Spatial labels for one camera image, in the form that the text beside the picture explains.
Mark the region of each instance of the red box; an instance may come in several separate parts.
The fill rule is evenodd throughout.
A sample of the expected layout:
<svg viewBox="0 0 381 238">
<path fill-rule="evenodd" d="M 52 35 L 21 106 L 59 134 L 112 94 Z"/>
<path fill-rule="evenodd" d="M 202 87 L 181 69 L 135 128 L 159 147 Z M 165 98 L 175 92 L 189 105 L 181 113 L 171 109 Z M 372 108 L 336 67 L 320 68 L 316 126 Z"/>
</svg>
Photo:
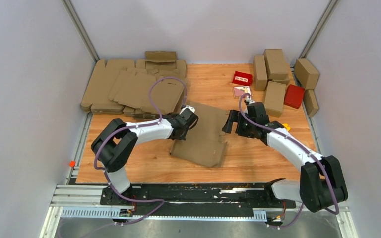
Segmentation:
<svg viewBox="0 0 381 238">
<path fill-rule="evenodd" d="M 305 89 L 290 84 L 284 97 L 284 104 L 298 109 L 302 105 Z"/>
<path fill-rule="evenodd" d="M 250 86 L 252 83 L 252 75 L 236 71 L 232 82 L 243 86 Z"/>
</svg>

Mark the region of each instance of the flattened cardboard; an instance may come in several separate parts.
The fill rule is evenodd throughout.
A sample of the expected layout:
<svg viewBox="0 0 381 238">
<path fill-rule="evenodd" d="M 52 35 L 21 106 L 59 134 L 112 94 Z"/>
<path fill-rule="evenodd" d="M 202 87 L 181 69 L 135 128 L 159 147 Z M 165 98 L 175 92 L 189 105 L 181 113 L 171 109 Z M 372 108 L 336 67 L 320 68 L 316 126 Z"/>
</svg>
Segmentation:
<svg viewBox="0 0 381 238">
<path fill-rule="evenodd" d="M 195 108 L 198 124 L 188 131 L 186 140 L 175 140 L 170 154 L 203 166 L 219 167 L 227 148 L 221 129 L 229 112 L 196 102 L 188 104 Z"/>
<path fill-rule="evenodd" d="M 182 78 L 186 78 L 188 68 L 184 59 L 176 60 L 176 69 L 179 71 Z"/>
<path fill-rule="evenodd" d="M 116 78 L 115 83 L 112 86 L 112 89 L 110 90 L 110 93 L 108 95 L 109 100 L 113 100 L 115 98 L 115 95 L 118 93 L 118 91 L 122 87 L 122 84 L 125 82 L 125 80 L 129 80 L 130 77 L 134 77 L 134 76 L 135 76 L 135 73 L 130 73 L 130 72 L 121 70 L 118 74 L 118 77 Z"/>
<path fill-rule="evenodd" d="M 146 62 L 145 59 L 137 59 L 135 68 L 145 68 L 145 62 Z"/>
<path fill-rule="evenodd" d="M 268 76 L 266 76 L 265 56 L 254 56 L 254 84 L 255 91 L 265 91 L 268 84 Z"/>
<path fill-rule="evenodd" d="M 146 51 L 145 59 L 154 63 L 176 62 L 177 54 L 175 51 Z"/>
<path fill-rule="evenodd" d="M 318 84 L 319 72 L 306 58 L 296 60 L 294 75 L 306 90 L 315 89 Z"/>
<path fill-rule="evenodd" d="M 147 74 L 147 70 L 145 68 L 127 68 L 126 72 L 134 73 L 134 75 L 136 73 L 145 73 L 145 74 Z"/>
<path fill-rule="evenodd" d="M 135 61 L 133 59 L 109 59 L 106 68 L 135 68 Z"/>
<path fill-rule="evenodd" d="M 319 111 L 319 105 L 316 101 L 316 96 L 313 90 L 306 90 L 303 97 L 303 102 L 305 103 L 306 112 L 308 117 L 313 117 Z"/>
<path fill-rule="evenodd" d="M 151 92 L 151 98 L 162 114 L 174 112 L 179 98 L 184 91 L 183 85 L 174 79 L 158 83 Z M 145 97 L 140 107 L 144 112 L 157 113 L 149 98 Z"/>
<path fill-rule="evenodd" d="M 122 113 L 124 106 L 108 99 L 108 94 L 120 72 L 119 68 L 125 66 L 122 64 L 116 65 L 115 63 L 116 62 L 112 61 L 111 68 L 106 67 L 105 59 L 100 59 L 96 63 L 87 89 L 82 97 L 81 108 L 84 111 L 92 111 L 93 113 Z"/>
<path fill-rule="evenodd" d="M 135 113 L 135 108 L 127 107 L 124 108 L 124 115 L 127 117 L 132 117 L 132 115 Z"/>
<path fill-rule="evenodd" d="M 263 104 L 266 113 L 273 117 L 280 117 L 284 108 L 285 85 L 270 81 L 266 87 Z"/>
<path fill-rule="evenodd" d="M 284 80 L 287 77 L 287 62 L 282 49 L 266 49 L 265 56 L 266 75 L 269 80 Z"/>
<path fill-rule="evenodd" d="M 154 82 L 155 76 L 137 73 L 124 81 L 113 100 L 128 107 L 140 108 Z"/>
</svg>

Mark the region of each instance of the stacked cardboard boxes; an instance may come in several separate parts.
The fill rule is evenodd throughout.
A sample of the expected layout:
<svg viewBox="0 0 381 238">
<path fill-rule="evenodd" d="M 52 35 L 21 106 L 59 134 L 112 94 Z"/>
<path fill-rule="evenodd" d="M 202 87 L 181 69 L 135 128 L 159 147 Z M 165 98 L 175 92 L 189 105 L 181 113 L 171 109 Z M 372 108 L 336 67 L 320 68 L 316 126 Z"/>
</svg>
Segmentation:
<svg viewBox="0 0 381 238">
<path fill-rule="evenodd" d="M 92 113 L 133 116 L 139 112 L 157 113 L 148 92 L 163 77 L 175 77 L 185 85 L 186 61 L 177 59 L 176 52 L 148 51 L 146 59 L 105 59 L 97 62 L 81 107 Z M 152 101 L 167 114 L 178 111 L 184 97 L 184 86 L 174 79 L 159 82 L 151 93 Z"/>
</svg>

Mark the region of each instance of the wooden table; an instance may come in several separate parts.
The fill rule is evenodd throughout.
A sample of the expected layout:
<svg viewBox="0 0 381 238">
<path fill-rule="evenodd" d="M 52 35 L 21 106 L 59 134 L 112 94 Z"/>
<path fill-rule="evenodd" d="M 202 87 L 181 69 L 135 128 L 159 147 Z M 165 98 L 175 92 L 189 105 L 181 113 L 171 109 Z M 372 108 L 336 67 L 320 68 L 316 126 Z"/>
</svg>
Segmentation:
<svg viewBox="0 0 381 238">
<path fill-rule="evenodd" d="M 238 110 L 239 99 L 233 97 L 231 83 L 235 71 L 253 73 L 251 64 L 189 64 L 188 100 L 226 110 Z M 289 76 L 291 83 L 294 83 L 290 68 Z M 252 90 L 252 93 L 254 100 L 262 101 L 264 92 Z M 134 121 L 124 115 L 93 116 L 77 183 L 107 182 L 102 171 L 93 168 L 94 154 L 90 146 L 107 124 L 118 117 L 123 121 Z M 303 107 L 294 109 L 284 105 L 282 116 L 270 117 L 270 120 L 289 124 L 290 133 L 295 138 L 306 146 L 315 148 Z M 277 178 L 299 180 L 299 171 L 281 154 L 265 146 L 261 141 L 243 138 L 236 134 L 226 134 L 226 141 L 228 141 L 226 155 L 223 165 L 219 168 L 205 168 L 170 156 L 172 140 L 156 140 L 140 144 L 134 148 L 127 162 L 127 176 L 132 183 L 265 182 Z"/>
</svg>

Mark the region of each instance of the cardboard flap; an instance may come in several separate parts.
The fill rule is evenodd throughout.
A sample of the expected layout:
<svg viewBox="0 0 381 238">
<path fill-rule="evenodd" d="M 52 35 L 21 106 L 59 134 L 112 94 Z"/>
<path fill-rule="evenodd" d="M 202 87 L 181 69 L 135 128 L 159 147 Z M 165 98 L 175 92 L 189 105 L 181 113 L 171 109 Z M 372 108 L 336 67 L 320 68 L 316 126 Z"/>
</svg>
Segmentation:
<svg viewBox="0 0 381 238">
<path fill-rule="evenodd" d="M 113 100 L 132 108 L 140 108 L 142 100 L 148 98 L 148 91 L 154 82 L 155 76 L 137 73 L 125 80 Z"/>
<path fill-rule="evenodd" d="M 228 118 L 228 111 L 196 102 L 188 102 L 195 108 L 198 124 L 186 135 L 186 140 L 175 141 L 172 156 L 207 167 L 221 165 L 227 143 L 221 131 Z"/>
<path fill-rule="evenodd" d="M 175 62 L 177 54 L 175 51 L 146 51 L 145 58 L 147 62 L 154 63 Z"/>
</svg>

